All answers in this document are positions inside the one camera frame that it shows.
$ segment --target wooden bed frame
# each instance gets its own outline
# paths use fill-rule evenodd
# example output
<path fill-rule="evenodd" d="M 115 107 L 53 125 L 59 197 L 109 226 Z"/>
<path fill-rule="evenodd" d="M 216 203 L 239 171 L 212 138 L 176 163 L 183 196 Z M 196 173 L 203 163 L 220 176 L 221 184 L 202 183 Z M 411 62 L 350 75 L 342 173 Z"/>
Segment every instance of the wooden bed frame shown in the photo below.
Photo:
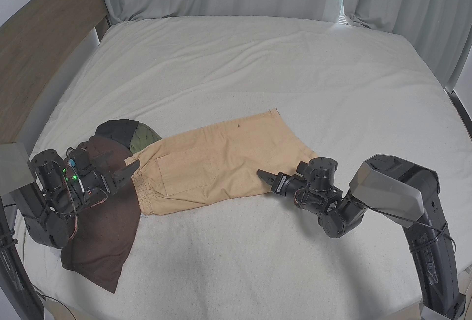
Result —
<path fill-rule="evenodd" d="M 31 0 L 0 27 L 0 143 L 30 132 L 22 128 L 47 84 L 93 28 L 102 39 L 107 16 L 104 0 Z"/>

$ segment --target white bed sheet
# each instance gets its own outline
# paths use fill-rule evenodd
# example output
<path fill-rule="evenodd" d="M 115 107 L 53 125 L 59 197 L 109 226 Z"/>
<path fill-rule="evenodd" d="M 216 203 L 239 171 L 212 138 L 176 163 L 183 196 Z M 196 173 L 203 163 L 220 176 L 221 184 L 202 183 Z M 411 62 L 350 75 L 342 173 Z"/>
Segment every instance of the white bed sheet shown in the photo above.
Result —
<path fill-rule="evenodd" d="M 307 146 L 338 161 L 343 191 L 376 153 L 436 170 L 458 270 L 472 262 L 472 143 L 398 35 L 270 17 L 123 22 L 34 153 L 64 153 L 108 119 L 137 119 L 167 137 L 275 107 Z M 115 294 L 63 269 L 20 217 L 16 230 L 32 282 L 100 319 L 377 319 L 421 296 L 401 227 L 371 211 L 338 240 L 271 195 L 142 216 Z"/>

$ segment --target beige shorts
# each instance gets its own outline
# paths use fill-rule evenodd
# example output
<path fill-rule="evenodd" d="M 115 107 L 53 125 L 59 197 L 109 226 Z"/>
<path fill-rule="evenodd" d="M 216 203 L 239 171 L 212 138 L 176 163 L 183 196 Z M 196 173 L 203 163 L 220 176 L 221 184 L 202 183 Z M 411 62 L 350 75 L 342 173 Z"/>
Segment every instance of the beige shorts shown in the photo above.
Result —
<path fill-rule="evenodd" d="M 291 175 L 315 157 L 274 109 L 159 140 L 126 164 L 141 162 L 132 180 L 143 214 L 165 215 L 267 193 L 258 169 Z"/>

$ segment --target brown cloth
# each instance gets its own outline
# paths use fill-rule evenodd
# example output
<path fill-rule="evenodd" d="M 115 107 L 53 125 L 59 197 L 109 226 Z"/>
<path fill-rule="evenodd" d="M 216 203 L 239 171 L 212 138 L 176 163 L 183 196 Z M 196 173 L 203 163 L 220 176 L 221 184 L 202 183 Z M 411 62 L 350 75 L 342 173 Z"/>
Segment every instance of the brown cloth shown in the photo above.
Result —
<path fill-rule="evenodd" d="M 126 164 L 141 162 L 131 178 L 143 214 L 165 215 L 267 193 L 258 169 L 291 175 L 315 157 L 274 109 L 159 140 Z"/>
<path fill-rule="evenodd" d="M 111 172 L 124 168 L 125 158 L 131 156 L 126 147 L 102 136 L 92 136 L 80 146 L 88 151 L 90 158 L 113 151 L 103 164 L 103 168 Z M 136 191 L 130 181 L 105 202 L 77 215 L 77 234 L 62 249 L 62 266 L 115 293 L 121 268 L 136 236 L 140 215 Z M 74 218 L 69 224 L 74 226 Z"/>

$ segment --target headboard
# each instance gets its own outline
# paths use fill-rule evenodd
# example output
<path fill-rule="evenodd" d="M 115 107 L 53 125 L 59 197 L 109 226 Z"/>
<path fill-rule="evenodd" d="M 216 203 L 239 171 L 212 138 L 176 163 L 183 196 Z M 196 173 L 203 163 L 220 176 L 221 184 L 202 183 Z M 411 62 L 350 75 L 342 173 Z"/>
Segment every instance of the headboard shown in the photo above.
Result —
<path fill-rule="evenodd" d="M 104 0 L 31 0 L 0 27 L 0 143 L 17 140 L 43 89 L 93 28 L 102 39 L 107 15 Z"/>

